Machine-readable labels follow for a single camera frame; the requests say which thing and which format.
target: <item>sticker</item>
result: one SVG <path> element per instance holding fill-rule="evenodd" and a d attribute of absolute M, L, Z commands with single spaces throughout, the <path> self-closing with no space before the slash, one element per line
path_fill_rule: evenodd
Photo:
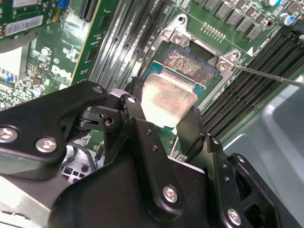
<path fill-rule="evenodd" d="M 68 88 L 68 86 L 61 83 L 60 86 L 59 86 L 59 90 L 62 90 L 62 89 L 65 89 L 65 88 Z"/>
<path fill-rule="evenodd" d="M 38 0 L 14 0 L 13 7 L 22 7 L 37 4 Z"/>
<path fill-rule="evenodd" d="M 9 36 L 11 34 L 15 34 L 17 32 L 27 30 L 29 28 L 31 29 L 33 27 L 42 25 L 42 22 L 43 22 L 43 15 L 7 24 L 5 26 L 5 35 Z"/>

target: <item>cable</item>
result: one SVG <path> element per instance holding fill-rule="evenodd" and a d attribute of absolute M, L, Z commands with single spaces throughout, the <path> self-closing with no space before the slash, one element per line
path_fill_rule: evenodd
<path fill-rule="evenodd" d="M 95 167 L 95 164 L 94 164 L 94 161 L 93 161 L 93 157 L 92 157 L 90 151 L 87 148 L 83 147 L 82 145 L 76 144 L 74 142 L 70 142 L 68 145 L 73 146 L 73 147 L 83 151 L 87 156 L 87 159 L 88 159 L 90 167 L 91 167 L 91 171 L 92 172 L 96 171 L 96 167 Z"/>

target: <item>black ram slot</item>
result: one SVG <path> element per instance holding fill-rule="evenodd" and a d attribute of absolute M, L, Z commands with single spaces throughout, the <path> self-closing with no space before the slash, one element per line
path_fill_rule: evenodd
<path fill-rule="evenodd" d="M 96 9 L 96 5 L 97 0 L 83 0 L 80 11 L 80 18 L 84 19 L 87 22 L 90 22 Z"/>
<path fill-rule="evenodd" d="M 303 64 L 303 43 L 281 29 L 248 67 L 288 78 Z M 203 113 L 208 132 L 222 138 L 280 85 L 277 81 L 241 72 Z"/>

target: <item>pcie slot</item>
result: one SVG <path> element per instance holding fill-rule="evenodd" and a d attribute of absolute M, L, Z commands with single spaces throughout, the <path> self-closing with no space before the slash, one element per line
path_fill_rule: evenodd
<path fill-rule="evenodd" d="M 90 22 L 96 9 L 96 5 L 97 0 L 83 0 L 80 10 L 80 18 Z"/>

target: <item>silver screw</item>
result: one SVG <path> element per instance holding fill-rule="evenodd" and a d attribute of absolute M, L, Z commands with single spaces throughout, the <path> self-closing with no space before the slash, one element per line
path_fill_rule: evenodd
<path fill-rule="evenodd" d="M 179 198 L 176 190 L 170 186 L 165 186 L 162 190 L 162 193 L 166 198 L 166 200 L 169 201 L 170 203 L 176 203 Z"/>
<path fill-rule="evenodd" d="M 128 100 L 130 101 L 130 102 L 132 102 L 132 103 L 135 103 L 136 102 L 136 100 L 133 98 L 133 97 L 128 97 Z"/>
<path fill-rule="evenodd" d="M 18 132 L 10 127 L 0 128 L 0 143 L 10 143 L 18 138 Z"/>
<path fill-rule="evenodd" d="M 216 138 L 212 138 L 212 140 L 215 144 L 219 144 L 219 141 Z"/>
<path fill-rule="evenodd" d="M 221 71 L 225 71 L 227 69 L 227 64 L 222 63 L 219 68 L 220 68 Z"/>
<path fill-rule="evenodd" d="M 95 92 L 99 93 L 99 94 L 102 94 L 102 93 L 103 93 L 103 90 L 102 90 L 100 87 L 98 87 L 98 86 L 93 87 L 93 90 L 94 90 Z"/>
<path fill-rule="evenodd" d="M 42 153 L 52 153 L 57 148 L 57 143 L 50 138 L 42 138 L 36 142 L 36 148 Z"/>
<path fill-rule="evenodd" d="M 230 219 L 230 221 L 237 226 L 241 225 L 241 217 L 239 216 L 239 214 L 232 208 L 227 210 L 228 213 L 228 217 Z"/>
<path fill-rule="evenodd" d="M 182 38 L 179 35 L 174 36 L 173 40 L 176 44 L 180 44 L 182 42 Z"/>
<path fill-rule="evenodd" d="M 245 160 L 241 157 L 241 156 L 237 156 L 237 158 L 242 162 L 242 163 L 245 163 Z"/>

